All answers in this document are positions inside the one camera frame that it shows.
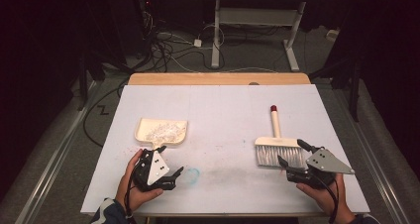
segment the hand brush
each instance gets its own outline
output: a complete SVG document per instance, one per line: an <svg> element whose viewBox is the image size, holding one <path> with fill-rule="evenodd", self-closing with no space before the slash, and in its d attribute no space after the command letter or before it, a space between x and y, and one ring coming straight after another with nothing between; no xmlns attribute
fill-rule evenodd
<svg viewBox="0 0 420 224"><path fill-rule="evenodd" d="M297 139L280 137L280 125L275 105L271 106L271 123L274 137L260 137L255 142L259 166L281 168L277 157L281 156L291 167L305 168L302 148L297 145Z"/></svg>

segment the gray carpet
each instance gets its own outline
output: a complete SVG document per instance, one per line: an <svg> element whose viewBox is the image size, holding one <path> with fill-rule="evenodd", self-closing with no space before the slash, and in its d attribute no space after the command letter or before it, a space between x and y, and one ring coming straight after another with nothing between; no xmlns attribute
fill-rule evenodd
<svg viewBox="0 0 420 224"><path fill-rule="evenodd" d="M227 36L225 46L222 48L225 66L221 70L229 71L252 67L236 72L267 72L262 68L277 72L290 72L280 42L280 39L284 39L287 33L287 30L280 29L273 35L250 34L255 37L249 38L245 42L243 37L229 38ZM326 33L327 30L320 28L307 35L302 32L298 34L293 49L303 72L309 73L323 66L333 45L325 40ZM182 37L182 39L178 38L181 41L186 39L192 42L194 39L183 32L176 32L176 34ZM230 34L237 35L239 33L232 31ZM187 48L181 44L171 43L171 45L178 51ZM205 62L210 65L211 54L208 50L195 51L204 53ZM181 55L183 53L174 54L173 57ZM130 64L135 64L138 61L133 55L128 55L128 59ZM212 71L204 67L202 55L198 53L182 56L176 61L172 60L168 63L167 71ZM151 63L140 70L149 67L152 67ZM106 79L95 86L97 92L90 96L91 105L108 92L118 88L127 78L125 74L111 69L109 65L105 65L105 70L107 72ZM360 91L359 123L353 122L347 111L348 91L331 89L328 79L316 79L314 83L317 84L351 166L357 171L357 178L366 196L371 214L382 224L416 223L417 220L420 220L420 211L416 208L416 201L420 198L419 181L384 127L383 121L370 102L363 83ZM79 114L77 107L80 99L77 97L77 93L77 87L75 87L74 99L44 133L15 184L1 203L0 223L15 223L21 214L55 150L66 137L68 129L71 128L74 119ZM106 139L118 101L117 92L113 92L95 104L88 114L86 131L91 139L98 144L103 144ZM372 162L371 158L366 155L365 145L374 151L375 161ZM66 157L59 166L59 173L53 177L52 186L45 199L43 197L40 199L42 205L35 210L33 223L89 222L90 217L80 214L79 211L100 152L101 148L89 140L83 131L83 126L78 125L69 144ZM384 182L390 185L381 186ZM393 201L395 198L388 201L384 197L385 191L392 191L398 202ZM403 211L396 208L397 213L393 213L392 210L395 209L395 206L402 207ZM305 224L327 222L327 217L299 218L299 223Z"/></svg>

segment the hand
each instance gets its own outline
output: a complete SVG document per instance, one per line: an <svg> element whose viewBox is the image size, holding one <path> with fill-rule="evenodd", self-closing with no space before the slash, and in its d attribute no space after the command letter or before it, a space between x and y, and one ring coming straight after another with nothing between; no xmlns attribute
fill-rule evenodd
<svg viewBox="0 0 420 224"><path fill-rule="evenodd" d="M130 159L126 173L121 177L120 184L118 185L118 191L115 196L115 199L124 207L124 211L127 213L126 206L125 206L125 195L127 192L127 187L130 180L130 175L134 169L136 162L139 160L140 156L142 155L143 150L140 149L136 152L136 154ZM130 209L135 211L138 209L143 203L155 199L159 195L163 193L163 189L157 188L147 192L141 192L138 188L132 188L130 190Z"/></svg>
<svg viewBox="0 0 420 224"><path fill-rule="evenodd" d="M356 217L352 213L352 211L347 206L346 202L346 189L344 186L343 174L337 173L336 174L336 182L339 189L339 205L337 210L337 216L335 223L350 223ZM337 197L337 185L335 182L330 184L331 190L334 192L334 195ZM327 189L314 189L309 185L304 183L297 183L296 187L299 188L301 191L306 193L306 195L312 197L317 202L318 206L329 216L334 211L335 205L334 200Z"/></svg>

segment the floor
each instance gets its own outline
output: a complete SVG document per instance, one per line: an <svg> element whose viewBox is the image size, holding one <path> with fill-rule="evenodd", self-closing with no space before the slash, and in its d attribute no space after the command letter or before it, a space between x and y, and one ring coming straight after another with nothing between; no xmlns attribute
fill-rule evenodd
<svg viewBox="0 0 420 224"><path fill-rule="evenodd" d="M138 71L147 72L290 72L281 45L287 28L226 27L221 47L221 68L211 69L212 46L209 36L201 35L202 49L191 49L197 35L162 29L157 36L170 60L155 57ZM302 72L322 68L333 42L325 39L328 30L319 28L299 32L293 46ZM128 64L142 56L128 55ZM119 91L128 75L104 64L106 79L92 81L85 109L78 111L77 84L74 98L44 133L15 184L0 205L0 223L86 223L80 214L81 203L94 172L112 118ZM336 133L366 196L371 214L382 224L415 223L420 219L417 200L420 185L387 132L380 115L361 82L358 105L360 122L355 123L347 110L349 91L333 90L329 79L315 79L318 91ZM299 218L299 223L327 223L327 217Z"/></svg>

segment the blue mark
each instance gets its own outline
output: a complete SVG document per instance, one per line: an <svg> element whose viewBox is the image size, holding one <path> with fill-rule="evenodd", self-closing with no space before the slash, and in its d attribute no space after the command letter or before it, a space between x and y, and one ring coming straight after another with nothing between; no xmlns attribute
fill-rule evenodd
<svg viewBox="0 0 420 224"><path fill-rule="evenodd" d="M189 184L195 184L199 176L200 176L200 171L197 168L189 168L184 175L184 179Z"/></svg>

